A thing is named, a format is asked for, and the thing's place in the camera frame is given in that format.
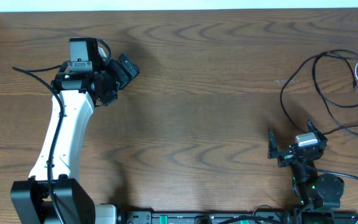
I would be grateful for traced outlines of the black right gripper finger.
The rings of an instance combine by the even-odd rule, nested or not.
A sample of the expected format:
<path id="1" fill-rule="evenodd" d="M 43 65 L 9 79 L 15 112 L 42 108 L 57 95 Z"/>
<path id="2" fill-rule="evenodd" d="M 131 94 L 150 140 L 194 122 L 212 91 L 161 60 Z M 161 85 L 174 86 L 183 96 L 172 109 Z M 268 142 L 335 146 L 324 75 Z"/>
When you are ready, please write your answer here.
<path id="1" fill-rule="evenodd" d="M 278 157 L 278 146 L 275 139 L 275 135 L 271 129 L 268 131 L 268 158 L 275 159 Z"/>
<path id="2" fill-rule="evenodd" d="M 321 137 L 323 134 L 319 131 L 310 119 L 306 120 L 307 128 L 310 133 L 313 133 L 316 137 Z"/>

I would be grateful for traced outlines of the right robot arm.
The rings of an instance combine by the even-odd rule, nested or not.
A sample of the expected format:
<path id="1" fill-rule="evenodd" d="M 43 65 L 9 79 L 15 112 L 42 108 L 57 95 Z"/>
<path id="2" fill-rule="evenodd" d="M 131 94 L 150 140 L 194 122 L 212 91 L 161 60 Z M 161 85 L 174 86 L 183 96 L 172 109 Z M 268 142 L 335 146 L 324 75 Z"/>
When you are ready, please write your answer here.
<path id="1" fill-rule="evenodd" d="M 319 175 L 314 162 L 320 159 L 328 139 L 307 121 L 308 132 L 295 137 L 296 143 L 281 151 L 272 130 L 268 136 L 268 158 L 279 167 L 290 167 L 293 191 L 301 205 L 284 212 L 282 223 L 334 223 L 334 210 L 341 206 L 344 181 L 333 174 Z"/>

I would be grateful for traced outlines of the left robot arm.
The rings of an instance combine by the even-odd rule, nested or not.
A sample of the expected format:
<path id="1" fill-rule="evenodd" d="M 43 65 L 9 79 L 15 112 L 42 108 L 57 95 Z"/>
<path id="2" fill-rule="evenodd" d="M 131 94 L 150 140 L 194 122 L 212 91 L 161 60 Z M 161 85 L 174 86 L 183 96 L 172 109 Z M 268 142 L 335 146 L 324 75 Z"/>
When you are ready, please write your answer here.
<path id="1" fill-rule="evenodd" d="M 126 223 L 115 205 L 96 205 L 79 183 L 80 157 L 94 109 L 117 100 L 140 70 L 126 54 L 117 60 L 101 39 L 72 38 L 70 59 L 56 66 L 52 114 L 37 162 L 15 181 L 11 201 L 21 223 Z"/>

